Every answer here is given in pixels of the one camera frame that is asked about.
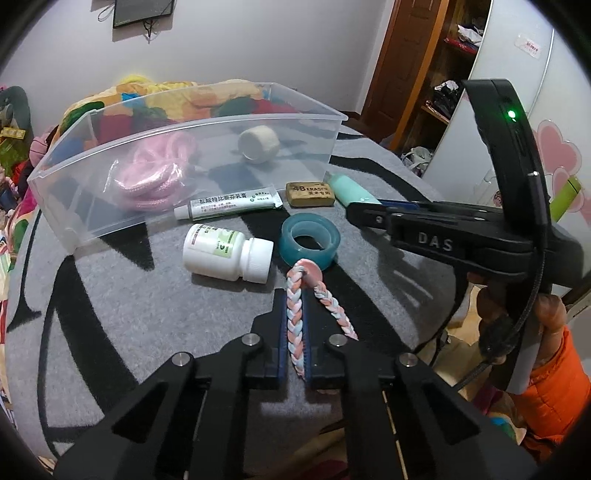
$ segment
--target yellow eraser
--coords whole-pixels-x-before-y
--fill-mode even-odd
[[[285,185],[285,195],[292,207],[330,207],[335,194],[328,183],[299,181]]]

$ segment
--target pink heart decal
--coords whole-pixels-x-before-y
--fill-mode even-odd
[[[547,173],[554,172],[559,167],[564,168],[570,175],[579,171],[582,164],[581,152],[576,145],[563,139],[554,122],[542,120],[534,135]]]
[[[583,207],[579,210],[583,218],[587,222],[587,226],[591,228],[591,198],[585,197]]]
[[[552,197],[556,197],[556,195],[558,195],[560,189],[564,187],[569,177],[569,172],[567,172],[565,168],[558,167],[554,171],[552,174]],[[579,192],[579,194],[574,198],[573,203],[570,204],[569,209],[566,211],[578,212],[583,207],[584,201],[585,198],[583,192]]]

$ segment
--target white bottle cap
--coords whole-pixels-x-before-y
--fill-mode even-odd
[[[250,249],[242,278],[254,283],[267,283],[271,255],[273,254],[273,242],[262,238],[251,238],[247,242],[250,244]]]

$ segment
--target tube label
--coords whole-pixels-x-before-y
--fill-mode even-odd
[[[248,190],[229,195],[206,197],[190,202],[192,220],[211,218],[228,213],[247,212],[263,208],[279,208],[283,205],[281,197],[273,187]]]

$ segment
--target white medicine bottle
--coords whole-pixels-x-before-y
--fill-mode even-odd
[[[184,241],[183,264],[199,275],[266,283],[271,266],[273,242],[249,238],[244,233],[196,223]]]

